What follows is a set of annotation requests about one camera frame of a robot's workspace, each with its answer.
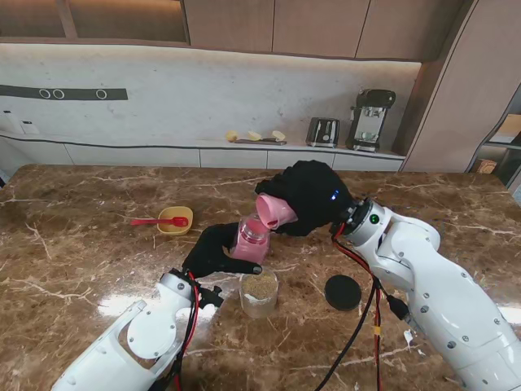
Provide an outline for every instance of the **toaster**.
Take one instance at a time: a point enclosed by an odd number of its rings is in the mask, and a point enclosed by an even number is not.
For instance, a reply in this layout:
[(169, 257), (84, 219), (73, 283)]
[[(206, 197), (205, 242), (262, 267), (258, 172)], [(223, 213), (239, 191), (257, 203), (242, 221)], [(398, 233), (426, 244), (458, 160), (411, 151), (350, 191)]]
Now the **toaster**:
[(338, 144), (340, 121), (334, 118), (313, 117), (309, 122), (306, 144), (310, 147), (331, 147)]

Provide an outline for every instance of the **black glove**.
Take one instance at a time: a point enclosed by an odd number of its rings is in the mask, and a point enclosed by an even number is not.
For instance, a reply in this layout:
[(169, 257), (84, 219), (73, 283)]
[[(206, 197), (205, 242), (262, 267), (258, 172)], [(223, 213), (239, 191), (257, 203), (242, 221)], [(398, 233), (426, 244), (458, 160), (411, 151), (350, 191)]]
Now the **black glove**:
[(230, 258), (222, 249), (223, 246), (230, 249), (238, 228), (237, 222), (209, 226), (182, 263), (183, 272), (191, 271), (196, 279), (216, 271), (259, 275), (262, 272), (260, 265)]
[(353, 204), (342, 179), (329, 165), (316, 160), (297, 161), (282, 174), (258, 183), (255, 192), (282, 198), (291, 206), (299, 220), (277, 232), (293, 236), (306, 236), (315, 228), (336, 222)]

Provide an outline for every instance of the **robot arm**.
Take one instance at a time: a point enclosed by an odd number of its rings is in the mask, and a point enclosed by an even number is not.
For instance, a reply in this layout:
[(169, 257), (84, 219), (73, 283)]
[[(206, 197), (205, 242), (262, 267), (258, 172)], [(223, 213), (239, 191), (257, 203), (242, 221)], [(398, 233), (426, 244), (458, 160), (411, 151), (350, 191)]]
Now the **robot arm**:
[[(156, 285), (159, 303), (132, 304), (60, 376), (53, 391), (148, 390), (182, 347), (182, 339), (176, 339), (176, 313), (192, 306), (193, 283), (176, 270), (164, 274)], [(199, 285), (199, 292), (200, 308), (223, 302), (218, 287), (212, 292)], [(134, 357), (155, 360), (151, 368), (142, 367), (118, 341), (127, 326), (128, 347)]]
[(470, 390), (521, 389), (521, 344), (470, 274), (438, 252), (440, 235), (370, 200), (349, 209), (346, 239), (384, 284), (406, 292), (408, 322)]

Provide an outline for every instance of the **kitchen counter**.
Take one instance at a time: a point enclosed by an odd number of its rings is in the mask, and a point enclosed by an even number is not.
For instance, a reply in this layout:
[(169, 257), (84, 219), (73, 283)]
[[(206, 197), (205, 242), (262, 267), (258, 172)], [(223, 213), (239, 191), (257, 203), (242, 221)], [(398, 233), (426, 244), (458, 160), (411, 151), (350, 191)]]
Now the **kitchen counter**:
[[(254, 210), (255, 184), (275, 171), (30, 165), (0, 191), (0, 384), (46, 390), (139, 298), (153, 300), (162, 273), (179, 268), (202, 229)], [(356, 196), (430, 222), (440, 252), (465, 267), (521, 332), (521, 208), (492, 175), (343, 172)], [(194, 210), (185, 236), (131, 226), (173, 205)], [(362, 301), (365, 272), (334, 250), (327, 229), (307, 238), (274, 235), (265, 263), (278, 275), (278, 308), (268, 319), (242, 312), (238, 278), (207, 307), (183, 364), (186, 390), (314, 389), (356, 326), (360, 311), (326, 303), (329, 277), (352, 276)], [(383, 386), (457, 390), (452, 372), (383, 302)], [(327, 390), (375, 389), (372, 316)]]

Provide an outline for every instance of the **black lid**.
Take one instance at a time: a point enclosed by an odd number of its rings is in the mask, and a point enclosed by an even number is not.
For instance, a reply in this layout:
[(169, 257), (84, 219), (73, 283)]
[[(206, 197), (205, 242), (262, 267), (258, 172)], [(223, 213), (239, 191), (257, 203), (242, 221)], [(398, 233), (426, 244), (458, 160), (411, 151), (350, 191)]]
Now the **black lid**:
[(347, 275), (334, 275), (324, 288), (327, 302), (339, 311), (350, 311), (358, 307), (361, 289), (358, 283)]

